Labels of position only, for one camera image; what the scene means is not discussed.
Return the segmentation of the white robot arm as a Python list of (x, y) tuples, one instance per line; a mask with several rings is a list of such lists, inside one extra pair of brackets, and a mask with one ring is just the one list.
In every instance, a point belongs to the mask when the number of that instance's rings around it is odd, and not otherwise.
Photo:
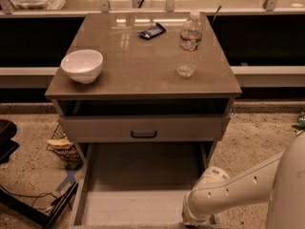
[(282, 153), (234, 176), (209, 167), (183, 199), (182, 218), (198, 226), (233, 207), (267, 202), (266, 229), (305, 229), (305, 133)]

